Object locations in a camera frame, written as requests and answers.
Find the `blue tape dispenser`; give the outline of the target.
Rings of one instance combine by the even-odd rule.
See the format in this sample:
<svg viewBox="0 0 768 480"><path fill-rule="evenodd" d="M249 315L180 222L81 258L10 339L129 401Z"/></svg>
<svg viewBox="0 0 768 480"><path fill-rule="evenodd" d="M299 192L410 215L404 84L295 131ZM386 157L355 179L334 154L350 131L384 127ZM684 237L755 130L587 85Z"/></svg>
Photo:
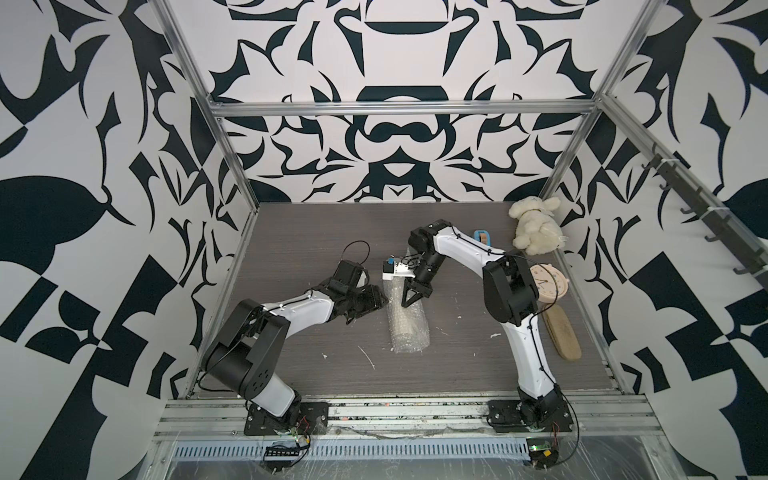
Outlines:
<svg viewBox="0 0 768 480"><path fill-rule="evenodd" d="M490 234L486 230L475 230L473 238L484 245L491 245Z"/></svg>

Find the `clear bubble wrap sheet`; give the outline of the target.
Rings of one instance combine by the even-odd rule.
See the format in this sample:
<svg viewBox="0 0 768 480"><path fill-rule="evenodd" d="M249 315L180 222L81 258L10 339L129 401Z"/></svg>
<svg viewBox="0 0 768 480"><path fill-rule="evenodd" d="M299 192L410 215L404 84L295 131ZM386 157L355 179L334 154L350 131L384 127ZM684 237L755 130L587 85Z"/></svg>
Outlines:
<svg viewBox="0 0 768 480"><path fill-rule="evenodd" d="M392 350L396 354L422 352L430 345L430 330L422 303L417 301L403 307L404 279L395 278L383 282L388 299L388 319Z"/></svg>

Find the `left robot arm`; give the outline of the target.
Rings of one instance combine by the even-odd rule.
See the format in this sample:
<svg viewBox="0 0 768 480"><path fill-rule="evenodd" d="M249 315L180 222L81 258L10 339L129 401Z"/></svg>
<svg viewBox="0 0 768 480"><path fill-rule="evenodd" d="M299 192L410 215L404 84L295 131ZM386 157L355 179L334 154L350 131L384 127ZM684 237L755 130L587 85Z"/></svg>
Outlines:
<svg viewBox="0 0 768 480"><path fill-rule="evenodd" d="M209 345L202 370L288 428L298 422L301 396L275 373L285 341L339 317L350 323L387 303L363 265L341 260L333 275L299 296L239 302Z"/></svg>

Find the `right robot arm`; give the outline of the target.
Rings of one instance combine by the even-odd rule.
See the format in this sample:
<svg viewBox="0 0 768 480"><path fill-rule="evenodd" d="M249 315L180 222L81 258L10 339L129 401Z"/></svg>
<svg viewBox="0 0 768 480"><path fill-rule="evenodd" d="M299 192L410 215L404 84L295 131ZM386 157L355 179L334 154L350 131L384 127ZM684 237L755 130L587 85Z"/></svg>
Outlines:
<svg viewBox="0 0 768 480"><path fill-rule="evenodd" d="M410 232L408 245L416 262L408 267L401 306L410 307L433 292L432 280L443 262L452 259L482 279L486 311L499 322L509 341L518 378L519 418L542 429L555 415L568 412L568 402L546 360L539 332L539 292L527 259L520 253L488 246L437 220Z"/></svg>

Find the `cream plush teddy bear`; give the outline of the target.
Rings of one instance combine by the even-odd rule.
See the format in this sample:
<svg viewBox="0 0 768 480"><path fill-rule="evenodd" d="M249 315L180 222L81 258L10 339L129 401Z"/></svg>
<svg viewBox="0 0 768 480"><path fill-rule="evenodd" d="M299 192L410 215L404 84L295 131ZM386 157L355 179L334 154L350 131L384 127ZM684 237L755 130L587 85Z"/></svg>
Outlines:
<svg viewBox="0 0 768 480"><path fill-rule="evenodd" d="M554 218L560 207L557 197L529 196L514 202L508 215L517 221L513 246L529 256L543 255L565 246L567 237Z"/></svg>

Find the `pink round alarm clock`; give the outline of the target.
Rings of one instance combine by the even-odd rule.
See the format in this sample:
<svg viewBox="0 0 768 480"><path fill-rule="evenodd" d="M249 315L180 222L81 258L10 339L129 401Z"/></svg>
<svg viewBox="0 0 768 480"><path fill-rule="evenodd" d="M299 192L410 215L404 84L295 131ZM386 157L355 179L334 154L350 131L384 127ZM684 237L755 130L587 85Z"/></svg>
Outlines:
<svg viewBox="0 0 768 480"><path fill-rule="evenodd" d="M565 274L551 264L536 264L530 272L538 291L538 301L544 304L556 303L564 297L569 288Z"/></svg>

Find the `tan oval case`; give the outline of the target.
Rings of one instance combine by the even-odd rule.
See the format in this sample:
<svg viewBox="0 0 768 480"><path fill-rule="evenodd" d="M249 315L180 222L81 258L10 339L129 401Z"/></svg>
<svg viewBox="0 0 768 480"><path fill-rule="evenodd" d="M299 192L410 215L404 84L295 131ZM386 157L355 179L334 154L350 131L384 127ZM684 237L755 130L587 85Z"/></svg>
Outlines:
<svg viewBox="0 0 768 480"><path fill-rule="evenodd" d="M582 358L582 349L565 310L557 305L543 313L544 322L553 345L561 358L577 361Z"/></svg>

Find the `left black electronics board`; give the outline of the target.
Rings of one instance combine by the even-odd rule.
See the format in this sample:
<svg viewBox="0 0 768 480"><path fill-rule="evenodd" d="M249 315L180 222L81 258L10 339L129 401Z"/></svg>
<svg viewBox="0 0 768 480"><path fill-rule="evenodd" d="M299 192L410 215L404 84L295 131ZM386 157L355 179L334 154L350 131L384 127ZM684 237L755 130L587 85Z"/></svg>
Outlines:
<svg viewBox="0 0 768 480"><path fill-rule="evenodd" d="M298 461L304 450L298 446L269 445L262 455L262 462L267 465L290 466Z"/></svg>

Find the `black electronics board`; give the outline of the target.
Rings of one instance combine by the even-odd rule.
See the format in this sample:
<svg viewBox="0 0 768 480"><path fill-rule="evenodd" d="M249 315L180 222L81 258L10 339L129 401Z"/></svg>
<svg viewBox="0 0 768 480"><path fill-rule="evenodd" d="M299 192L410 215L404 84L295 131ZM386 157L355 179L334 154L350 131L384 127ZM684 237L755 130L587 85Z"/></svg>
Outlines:
<svg viewBox="0 0 768 480"><path fill-rule="evenodd" d="M544 439L527 439L527 451L529 464L536 470L548 470L553 468L559 460L559 448Z"/></svg>
<svg viewBox="0 0 768 480"><path fill-rule="evenodd" d="M290 466L298 461L304 450L298 446L269 445L262 455L262 462L267 465Z"/></svg>

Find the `right black electronics board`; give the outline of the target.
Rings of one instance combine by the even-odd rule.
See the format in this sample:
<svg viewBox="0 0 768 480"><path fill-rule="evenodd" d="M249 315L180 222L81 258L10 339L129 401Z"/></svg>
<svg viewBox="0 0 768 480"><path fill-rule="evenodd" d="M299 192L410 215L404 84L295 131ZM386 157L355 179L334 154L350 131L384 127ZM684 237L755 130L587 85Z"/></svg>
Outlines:
<svg viewBox="0 0 768 480"><path fill-rule="evenodd" d="M527 439L527 451L529 464L536 470L548 470L553 468L559 460L559 448L544 439Z"/></svg>

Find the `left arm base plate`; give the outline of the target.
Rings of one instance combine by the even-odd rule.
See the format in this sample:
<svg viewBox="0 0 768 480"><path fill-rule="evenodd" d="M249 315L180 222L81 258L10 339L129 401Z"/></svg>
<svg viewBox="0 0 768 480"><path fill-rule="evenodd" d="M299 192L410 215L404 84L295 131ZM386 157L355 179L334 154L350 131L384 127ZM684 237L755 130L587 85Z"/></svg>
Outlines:
<svg viewBox="0 0 768 480"><path fill-rule="evenodd" d="M248 407L244 434L266 436L281 434L315 435L327 430L330 404L295 401L282 416L275 416L261 406Z"/></svg>

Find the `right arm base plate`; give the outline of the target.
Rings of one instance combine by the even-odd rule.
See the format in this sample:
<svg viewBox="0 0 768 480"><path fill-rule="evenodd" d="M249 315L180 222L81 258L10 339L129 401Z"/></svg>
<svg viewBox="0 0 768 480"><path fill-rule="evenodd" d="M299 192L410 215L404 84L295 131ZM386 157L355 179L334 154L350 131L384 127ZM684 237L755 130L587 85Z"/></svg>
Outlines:
<svg viewBox="0 0 768 480"><path fill-rule="evenodd" d="M574 415L564 399L490 400L486 422L496 433L572 431Z"/></svg>

